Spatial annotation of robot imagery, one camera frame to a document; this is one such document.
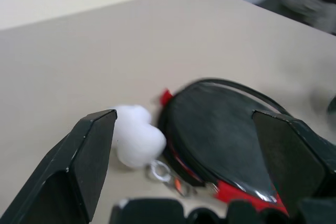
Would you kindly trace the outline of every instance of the black oval object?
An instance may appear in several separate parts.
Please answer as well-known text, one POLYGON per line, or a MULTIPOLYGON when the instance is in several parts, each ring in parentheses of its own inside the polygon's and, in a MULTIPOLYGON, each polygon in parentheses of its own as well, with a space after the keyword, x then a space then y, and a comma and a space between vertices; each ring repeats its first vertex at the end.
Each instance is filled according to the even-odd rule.
POLYGON ((289 115, 283 107, 221 79, 192 83, 167 107, 161 115, 165 120, 160 119, 166 122, 160 129, 169 136, 165 156, 178 156, 205 182, 216 184, 220 179, 263 200, 275 200, 251 115, 253 110, 289 115))

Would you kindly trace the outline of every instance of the beige table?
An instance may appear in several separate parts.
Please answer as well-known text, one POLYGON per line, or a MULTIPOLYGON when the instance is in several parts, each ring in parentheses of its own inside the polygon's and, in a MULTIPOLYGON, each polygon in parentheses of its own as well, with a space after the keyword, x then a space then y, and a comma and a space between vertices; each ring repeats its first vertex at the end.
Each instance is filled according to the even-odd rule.
MULTIPOLYGON (((241 0, 135 0, 0 32, 0 211, 45 153, 86 114, 142 104, 203 77, 257 89, 334 140, 310 108, 312 87, 334 89, 335 37, 241 0)), ((173 197, 111 153, 93 223, 125 197, 173 197)), ((187 210, 225 204, 185 200, 187 210)))

